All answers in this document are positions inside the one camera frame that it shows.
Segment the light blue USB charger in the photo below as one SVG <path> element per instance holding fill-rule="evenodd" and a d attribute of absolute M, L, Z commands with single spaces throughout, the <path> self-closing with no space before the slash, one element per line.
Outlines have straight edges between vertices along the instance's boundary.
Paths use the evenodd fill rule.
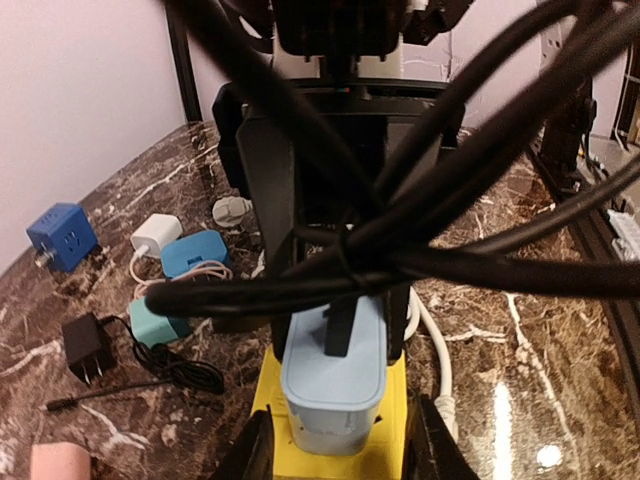
<path fill-rule="evenodd" d="M 385 392 L 387 334 L 383 304 L 360 297 L 344 356 L 325 352 L 329 304 L 292 315 L 281 362 L 282 390 L 290 414 L 313 411 L 328 421 L 331 411 L 360 413 L 376 407 Z"/>

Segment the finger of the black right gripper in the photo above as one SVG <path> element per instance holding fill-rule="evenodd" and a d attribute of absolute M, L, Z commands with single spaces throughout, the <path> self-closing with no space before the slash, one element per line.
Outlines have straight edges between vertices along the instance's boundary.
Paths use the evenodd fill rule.
<path fill-rule="evenodd" d="M 265 277 L 274 280 L 301 258 L 293 235 L 299 219 L 295 150 L 275 123 L 251 106 L 244 110 L 236 141 L 263 240 Z"/>
<path fill-rule="evenodd" d="M 386 148 L 388 158 L 384 171 L 393 173 L 396 168 L 408 168 L 400 174 L 399 191 L 392 195 L 390 211 L 384 216 L 384 251 L 393 253 L 401 241 L 412 238 L 424 240 L 427 236 L 425 226 L 430 211 L 437 202 L 438 183 L 444 179 L 442 173 L 434 173 L 442 143 L 442 134 L 438 131 L 428 133 L 420 126 L 416 116 L 391 117 L 387 126 Z M 386 322 L 387 348 L 400 350 L 403 342 L 403 310 L 408 298 L 396 299 L 391 291 L 397 288 L 406 290 L 409 277 L 398 271 L 393 261 L 391 268 L 382 281 L 383 313 Z"/>

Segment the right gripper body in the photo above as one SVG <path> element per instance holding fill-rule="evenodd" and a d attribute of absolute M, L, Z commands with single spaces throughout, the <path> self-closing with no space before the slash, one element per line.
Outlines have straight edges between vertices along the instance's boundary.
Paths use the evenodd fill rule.
<path fill-rule="evenodd" d="M 260 53 L 319 58 L 318 76 L 336 84 L 362 74 L 363 59 L 385 62 L 401 42 L 428 45 L 452 30 L 469 1 L 222 1 L 231 26 Z"/>

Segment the yellow cube plug adapter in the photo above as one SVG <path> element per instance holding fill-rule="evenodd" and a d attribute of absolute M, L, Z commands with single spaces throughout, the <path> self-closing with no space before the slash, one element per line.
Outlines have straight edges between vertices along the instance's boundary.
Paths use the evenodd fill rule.
<path fill-rule="evenodd" d="M 406 362 L 386 369 L 379 404 L 360 413 L 313 411 L 291 415 L 282 390 L 281 364 L 269 346 L 264 354 L 252 411 L 270 411 L 275 479 L 400 479 L 408 414 Z"/>

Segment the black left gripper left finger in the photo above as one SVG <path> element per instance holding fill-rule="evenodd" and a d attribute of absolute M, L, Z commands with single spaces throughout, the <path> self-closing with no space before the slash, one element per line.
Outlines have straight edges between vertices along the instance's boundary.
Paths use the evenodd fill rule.
<path fill-rule="evenodd" d="M 270 407 L 256 410 L 221 460 L 213 480 L 271 480 L 274 476 L 275 433 Z"/>

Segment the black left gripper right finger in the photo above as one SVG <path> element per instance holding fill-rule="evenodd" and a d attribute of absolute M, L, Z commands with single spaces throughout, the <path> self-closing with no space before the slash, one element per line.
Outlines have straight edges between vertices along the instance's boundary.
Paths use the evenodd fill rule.
<path fill-rule="evenodd" d="M 408 479 L 478 479 L 426 395 L 410 398 L 407 412 Z"/>

